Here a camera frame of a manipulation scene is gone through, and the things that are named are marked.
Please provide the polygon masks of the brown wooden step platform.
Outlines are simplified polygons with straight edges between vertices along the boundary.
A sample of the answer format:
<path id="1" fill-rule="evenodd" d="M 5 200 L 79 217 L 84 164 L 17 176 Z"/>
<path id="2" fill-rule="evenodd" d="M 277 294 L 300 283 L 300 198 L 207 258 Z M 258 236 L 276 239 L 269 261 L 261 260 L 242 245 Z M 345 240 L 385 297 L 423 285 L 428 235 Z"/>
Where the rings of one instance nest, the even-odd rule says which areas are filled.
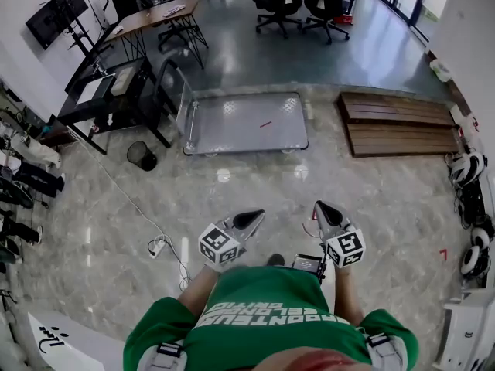
<path id="1" fill-rule="evenodd" d="M 447 105 L 396 95 L 342 92 L 336 99 L 354 158 L 444 155 L 460 150 Z"/>

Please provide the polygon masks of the person's right forearm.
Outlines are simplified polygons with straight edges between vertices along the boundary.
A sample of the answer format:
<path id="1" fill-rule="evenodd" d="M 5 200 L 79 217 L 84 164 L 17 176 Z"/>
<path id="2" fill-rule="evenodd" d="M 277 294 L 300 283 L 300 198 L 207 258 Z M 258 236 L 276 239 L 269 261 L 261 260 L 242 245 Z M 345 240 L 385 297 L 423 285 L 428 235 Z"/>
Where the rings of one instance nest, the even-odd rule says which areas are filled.
<path id="1" fill-rule="evenodd" d="M 364 320 L 350 267 L 335 270 L 334 314 L 354 326 L 358 326 Z"/>

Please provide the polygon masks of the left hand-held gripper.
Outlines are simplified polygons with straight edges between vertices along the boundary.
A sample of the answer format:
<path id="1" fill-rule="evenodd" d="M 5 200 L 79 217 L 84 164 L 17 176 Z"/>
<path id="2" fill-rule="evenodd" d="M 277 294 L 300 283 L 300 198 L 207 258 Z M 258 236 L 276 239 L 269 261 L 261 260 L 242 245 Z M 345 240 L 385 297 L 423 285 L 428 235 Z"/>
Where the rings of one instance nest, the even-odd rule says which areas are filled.
<path id="1" fill-rule="evenodd" d="M 265 217 L 263 209 L 248 209 L 230 214 L 222 222 L 211 223 L 199 236 L 199 252 L 211 264 L 226 264 L 237 259 Z"/>

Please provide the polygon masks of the black mesh wastebasket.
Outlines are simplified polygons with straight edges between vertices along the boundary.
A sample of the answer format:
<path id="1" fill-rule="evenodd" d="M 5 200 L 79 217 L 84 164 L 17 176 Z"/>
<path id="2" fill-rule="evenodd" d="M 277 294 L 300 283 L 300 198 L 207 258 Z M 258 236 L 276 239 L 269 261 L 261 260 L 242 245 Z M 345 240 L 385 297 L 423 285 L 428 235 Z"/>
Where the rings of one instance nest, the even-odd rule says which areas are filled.
<path id="1" fill-rule="evenodd" d="M 127 160 L 145 172 L 152 171 L 158 162 L 155 154 L 143 141 L 135 141 L 127 151 Z"/>

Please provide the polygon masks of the white plastic bag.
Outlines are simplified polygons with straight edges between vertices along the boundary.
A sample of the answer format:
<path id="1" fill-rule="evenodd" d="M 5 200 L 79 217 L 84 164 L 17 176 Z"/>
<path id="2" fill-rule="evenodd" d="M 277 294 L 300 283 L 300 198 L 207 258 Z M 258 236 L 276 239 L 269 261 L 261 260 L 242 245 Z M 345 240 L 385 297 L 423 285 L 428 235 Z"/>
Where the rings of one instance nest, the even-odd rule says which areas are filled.
<path id="1" fill-rule="evenodd" d="M 441 82 L 448 83 L 452 79 L 451 73 L 439 59 L 432 60 L 429 67 Z"/>

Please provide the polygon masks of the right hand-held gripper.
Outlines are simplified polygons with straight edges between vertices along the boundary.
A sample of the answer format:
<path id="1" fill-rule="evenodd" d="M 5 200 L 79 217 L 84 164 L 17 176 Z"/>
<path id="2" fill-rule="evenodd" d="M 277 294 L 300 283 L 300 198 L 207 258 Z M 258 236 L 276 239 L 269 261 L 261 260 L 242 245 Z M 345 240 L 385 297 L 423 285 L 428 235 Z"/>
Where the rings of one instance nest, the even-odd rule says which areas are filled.
<path id="1" fill-rule="evenodd" d="M 334 203 L 322 200 L 315 203 L 313 212 L 324 250 L 334 265 L 345 268 L 362 261 L 366 244 L 361 229 L 352 227 L 339 235 L 329 236 L 332 230 L 343 230 L 351 224 L 349 213 Z"/>

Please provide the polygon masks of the grey platform trolley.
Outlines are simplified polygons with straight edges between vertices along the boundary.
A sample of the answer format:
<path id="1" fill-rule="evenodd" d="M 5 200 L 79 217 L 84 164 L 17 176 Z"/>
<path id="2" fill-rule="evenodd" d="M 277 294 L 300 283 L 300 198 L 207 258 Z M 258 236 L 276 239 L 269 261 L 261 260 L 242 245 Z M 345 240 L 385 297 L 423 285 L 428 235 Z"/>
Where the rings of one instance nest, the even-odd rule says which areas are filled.
<path id="1" fill-rule="evenodd" d="M 219 155 L 254 151 L 290 153 L 309 146 L 301 98 L 296 92 L 255 92 L 199 97 L 177 63 L 168 58 L 160 66 L 154 100 L 170 96 L 162 82 L 178 80 L 177 103 L 171 113 L 185 155 Z"/>

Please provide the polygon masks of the white power strip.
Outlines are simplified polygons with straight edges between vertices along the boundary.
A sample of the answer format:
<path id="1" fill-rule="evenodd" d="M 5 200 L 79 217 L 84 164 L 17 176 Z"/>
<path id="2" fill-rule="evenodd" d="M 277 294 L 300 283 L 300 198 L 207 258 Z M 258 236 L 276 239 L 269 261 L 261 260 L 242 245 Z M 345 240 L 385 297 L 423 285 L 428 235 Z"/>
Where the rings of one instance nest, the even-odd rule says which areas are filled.
<path id="1" fill-rule="evenodd" d="M 163 236 L 156 237 L 154 240 L 148 242 L 148 254 L 152 259 L 156 259 L 166 245 L 166 240 Z"/>

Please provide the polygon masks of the person's left hand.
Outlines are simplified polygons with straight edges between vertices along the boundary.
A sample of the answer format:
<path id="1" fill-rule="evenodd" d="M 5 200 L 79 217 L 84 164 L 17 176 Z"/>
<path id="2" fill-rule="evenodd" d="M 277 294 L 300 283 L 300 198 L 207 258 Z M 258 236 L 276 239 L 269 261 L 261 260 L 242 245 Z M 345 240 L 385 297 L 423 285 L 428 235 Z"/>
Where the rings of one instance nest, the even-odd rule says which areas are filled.
<path id="1" fill-rule="evenodd" d="M 230 270 L 232 267 L 234 267 L 235 263 L 233 261 L 227 261 L 223 264 L 214 264 L 210 261 L 207 261 L 204 265 L 210 268 L 211 270 L 215 271 L 216 273 L 222 274 Z"/>

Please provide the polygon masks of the white cabinet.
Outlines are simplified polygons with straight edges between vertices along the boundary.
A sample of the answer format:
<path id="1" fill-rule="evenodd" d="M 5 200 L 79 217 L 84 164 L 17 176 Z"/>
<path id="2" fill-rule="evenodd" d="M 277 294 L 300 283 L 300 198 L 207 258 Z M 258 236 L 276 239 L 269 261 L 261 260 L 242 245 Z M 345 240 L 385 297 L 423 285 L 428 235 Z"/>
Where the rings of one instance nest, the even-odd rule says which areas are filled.
<path id="1" fill-rule="evenodd" d="M 432 366 L 439 371 L 483 371 L 495 347 L 495 288 L 465 290 L 443 308 L 442 337 Z"/>

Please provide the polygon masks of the white round headset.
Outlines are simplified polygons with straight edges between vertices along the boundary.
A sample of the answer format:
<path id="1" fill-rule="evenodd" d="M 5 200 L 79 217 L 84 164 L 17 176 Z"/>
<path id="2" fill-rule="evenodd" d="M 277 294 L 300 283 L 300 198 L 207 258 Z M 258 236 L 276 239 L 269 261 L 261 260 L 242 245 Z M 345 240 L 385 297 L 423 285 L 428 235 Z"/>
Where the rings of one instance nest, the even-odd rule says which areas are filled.
<path id="1" fill-rule="evenodd" d="M 482 269 L 482 267 L 480 266 L 481 265 L 480 256 L 481 256 L 481 249 L 477 245 L 471 246 L 464 253 L 460 265 L 460 273 L 463 276 L 463 278 L 473 279 L 480 274 Z"/>
<path id="2" fill-rule="evenodd" d="M 477 170 L 477 162 L 472 161 L 469 154 L 462 154 L 454 158 L 449 165 L 449 178 L 454 186 L 464 186 L 473 178 Z"/>
<path id="3" fill-rule="evenodd" d="M 473 228 L 470 239 L 472 246 L 479 247 L 480 251 L 483 251 L 490 246 L 490 236 L 488 232 L 480 226 Z"/>
<path id="4" fill-rule="evenodd" d="M 469 170 L 466 174 L 466 182 L 471 183 L 476 180 L 487 167 L 488 158 L 478 151 L 473 151 L 469 156 Z"/>

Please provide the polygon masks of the beige box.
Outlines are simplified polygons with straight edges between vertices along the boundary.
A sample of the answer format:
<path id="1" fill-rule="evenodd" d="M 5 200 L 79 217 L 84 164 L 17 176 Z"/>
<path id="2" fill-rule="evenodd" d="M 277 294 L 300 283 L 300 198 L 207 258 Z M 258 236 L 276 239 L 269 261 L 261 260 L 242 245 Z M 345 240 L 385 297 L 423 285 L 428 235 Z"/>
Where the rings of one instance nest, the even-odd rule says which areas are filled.
<path id="1" fill-rule="evenodd" d="M 117 97 L 126 93 L 135 72 L 136 70 L 134 67 L 127 67 L 115 74 L 116 79 L 111 88 L 111 93 L 113 96 Z"/>

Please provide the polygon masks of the black shelf cart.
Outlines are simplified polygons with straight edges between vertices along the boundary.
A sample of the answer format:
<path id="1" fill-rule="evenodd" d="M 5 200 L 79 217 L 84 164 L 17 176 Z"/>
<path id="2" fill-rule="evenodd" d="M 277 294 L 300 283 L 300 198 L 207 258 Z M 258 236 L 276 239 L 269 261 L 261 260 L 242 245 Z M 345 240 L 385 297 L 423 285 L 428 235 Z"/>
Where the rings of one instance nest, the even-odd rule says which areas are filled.
<path id="1" fill-rule="evenodd" d="M 77 100 L 88 83 L 116 74 L 127 67 L 134 67 L 136 72 L 125 94 L 114 96 L 105 105 L 77 106 Z M 137 58 L 110 66 L 104 73 L 99 73 L 88 63 L 83 63 L 67 85 L 66 92 L 67 98 L 57 120 L 102 155 L 106 155 L 107 151 L 94 142 L 93 136 L 135 126 L 146 127 L 166 148 L 171 147 L 170 142 L 160 132 L 159 124 L 162 117 L 172 117 L 176 114 L 176 109 L 163 90 L 160 80 L 153 73 L 148 58 Z"/>

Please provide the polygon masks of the small black screen device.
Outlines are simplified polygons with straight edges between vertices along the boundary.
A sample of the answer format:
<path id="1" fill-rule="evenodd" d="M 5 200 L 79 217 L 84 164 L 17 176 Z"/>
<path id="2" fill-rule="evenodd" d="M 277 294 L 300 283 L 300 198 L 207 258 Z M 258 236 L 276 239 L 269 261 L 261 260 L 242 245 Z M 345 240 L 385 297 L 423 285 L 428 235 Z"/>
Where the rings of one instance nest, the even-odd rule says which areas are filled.
<path id="1" fill-rule="evenodd" d="M 321 284 L 326 277 L 326 256 L 317 257 L 306 254 L 296 254 L 291 269 L 308 272 L 314 275 Z"/>

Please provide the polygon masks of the white panel with black marks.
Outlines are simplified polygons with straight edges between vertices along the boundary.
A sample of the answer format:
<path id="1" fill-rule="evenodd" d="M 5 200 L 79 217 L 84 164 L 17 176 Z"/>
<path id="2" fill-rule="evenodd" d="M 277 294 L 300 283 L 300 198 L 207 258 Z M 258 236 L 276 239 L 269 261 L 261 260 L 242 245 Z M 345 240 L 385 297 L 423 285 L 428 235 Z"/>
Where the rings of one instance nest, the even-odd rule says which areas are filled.
<path id="1" fill-rule="evenodd" d="M 123 371 L 124 343 L 54 311 L 28 314 L 39 354 L 55 371 Z"/>

